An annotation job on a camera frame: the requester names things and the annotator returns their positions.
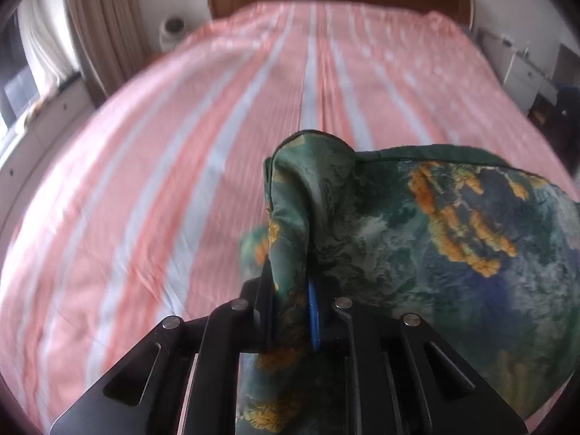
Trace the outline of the green patterned silk jacket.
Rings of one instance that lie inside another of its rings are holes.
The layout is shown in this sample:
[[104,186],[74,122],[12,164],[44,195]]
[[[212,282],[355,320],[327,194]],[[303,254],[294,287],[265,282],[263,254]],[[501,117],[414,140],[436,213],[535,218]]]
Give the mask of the green patterned silk jacket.
[[319,434],[322,361],[308,287],[423,317],[537,429],[579,365],[579,205],[548,180],[463,146],[358,152],[293,134],[265,160],[278,344],[247,359],[240,434]]

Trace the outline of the pink striped bed sheet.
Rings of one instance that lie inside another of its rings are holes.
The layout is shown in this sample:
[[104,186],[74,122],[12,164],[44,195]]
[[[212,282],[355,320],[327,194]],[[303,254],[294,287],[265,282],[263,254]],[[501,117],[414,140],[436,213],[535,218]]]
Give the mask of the pink striped bed sheet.
[[266,225],[265,160],[315,131],[354,151],[453,145],[579,205],[548,142],[451,19],[264,2],[212,22],[113,95],[64,147],[8,248],[1,373],[32,426],[59,415],[164,317],[238,294]]

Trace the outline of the white low drawer cabinet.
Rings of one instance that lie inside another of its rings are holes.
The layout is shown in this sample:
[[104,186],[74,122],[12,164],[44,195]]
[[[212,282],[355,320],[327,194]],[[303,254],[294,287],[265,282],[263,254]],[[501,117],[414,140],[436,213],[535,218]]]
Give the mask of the white low drawer cabinet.
[[16,136],[1,155],[1,233],[18,216],[60,148],[77,134],[95,106],[79,76],[17,123]]

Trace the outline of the dark jacket on chair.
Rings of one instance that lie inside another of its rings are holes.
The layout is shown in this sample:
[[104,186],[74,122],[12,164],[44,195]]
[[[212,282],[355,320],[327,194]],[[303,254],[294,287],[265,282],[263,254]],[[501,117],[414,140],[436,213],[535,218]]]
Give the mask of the dark jacket on chair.
[[579,87],[562,87],[555,103],[538,94],[528,119],[574,176],[579,167]]

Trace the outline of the white bedside cabinet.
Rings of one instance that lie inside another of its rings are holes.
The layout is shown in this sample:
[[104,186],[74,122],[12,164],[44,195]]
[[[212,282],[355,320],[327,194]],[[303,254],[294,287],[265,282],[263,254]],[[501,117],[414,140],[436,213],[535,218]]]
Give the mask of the white bedside cabinet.
[[505,37],[478,29],[477,40],[504,91],[528,115],[537,101],[555,106],[558,91],[548,75]]

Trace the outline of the small white fan heater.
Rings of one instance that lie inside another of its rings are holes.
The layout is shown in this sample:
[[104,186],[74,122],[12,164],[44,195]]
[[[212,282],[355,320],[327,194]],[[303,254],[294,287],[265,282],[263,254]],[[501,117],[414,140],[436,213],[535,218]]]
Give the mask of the small white fan heater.
[[163,53],[174,50],[186,37],[187,28],[184,19],[177,15],[166,17],[160,24],[158,32],[159,47]]

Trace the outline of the beige curtain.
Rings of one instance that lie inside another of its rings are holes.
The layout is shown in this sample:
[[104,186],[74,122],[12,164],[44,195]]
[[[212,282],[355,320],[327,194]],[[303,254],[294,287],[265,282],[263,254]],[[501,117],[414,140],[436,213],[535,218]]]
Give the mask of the beige curtain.
[[152,56],[138,0],[65,0],[80,72],[95,105],[123,87]]

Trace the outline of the window with dark frame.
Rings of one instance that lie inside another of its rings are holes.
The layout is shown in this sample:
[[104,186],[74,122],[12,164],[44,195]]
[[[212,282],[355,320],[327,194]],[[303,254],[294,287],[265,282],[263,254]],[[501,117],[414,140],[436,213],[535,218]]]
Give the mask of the window with dark frame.
[[1,27],[1,132],[77,72],[64,0],[22,0]]

